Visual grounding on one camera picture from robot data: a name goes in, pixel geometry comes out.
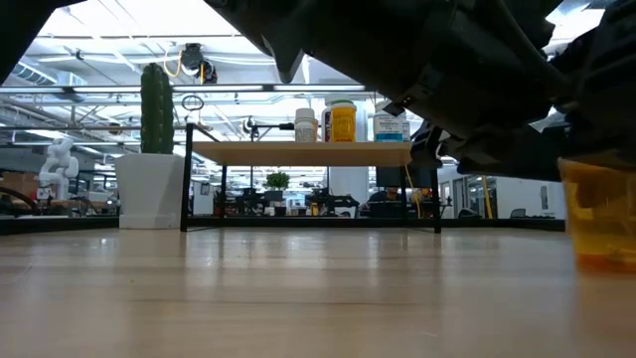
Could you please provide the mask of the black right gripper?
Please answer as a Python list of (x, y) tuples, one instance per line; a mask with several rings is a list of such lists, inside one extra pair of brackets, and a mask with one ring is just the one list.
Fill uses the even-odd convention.
[[(555, 97), (570, 93), (568, 79), (543, 51), (555, 7), (553, 1), (503, 0), (213, 3), (275, 60), (282, 82), (309, 56), (387, 97), (395, 111), (431, 121), (411, 136), (411, 162), (428, 169), (442, 166), (441, 128), (468, 135), (484, 125), (517, 127), (543, 117)], [(560, 181), (560, 148), (530, 126), (475, 133), (453, 157), (461, 174)]]

